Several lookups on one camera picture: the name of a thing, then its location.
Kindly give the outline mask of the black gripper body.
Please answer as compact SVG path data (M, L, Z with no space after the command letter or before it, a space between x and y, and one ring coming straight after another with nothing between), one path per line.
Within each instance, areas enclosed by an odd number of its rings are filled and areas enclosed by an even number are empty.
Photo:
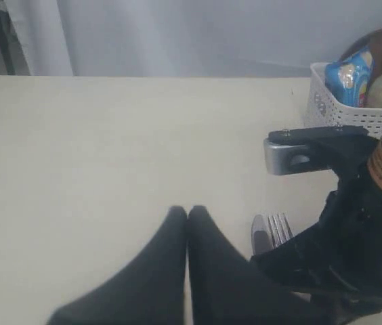
M382 137L356 174L338 177L314 225L251 261L331 324L382 312Z

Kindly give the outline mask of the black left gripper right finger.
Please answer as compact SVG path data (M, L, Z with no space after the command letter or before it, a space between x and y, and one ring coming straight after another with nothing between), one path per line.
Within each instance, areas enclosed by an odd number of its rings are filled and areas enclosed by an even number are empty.
M204 206L188 214L195 324L329 324L327 314L270 282L222 234Z

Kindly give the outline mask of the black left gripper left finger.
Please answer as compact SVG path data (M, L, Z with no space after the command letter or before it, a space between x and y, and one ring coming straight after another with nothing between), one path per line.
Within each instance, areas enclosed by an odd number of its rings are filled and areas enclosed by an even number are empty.
M119 273L58 308L49 324L183 324L186 211L171 207L150 242Z

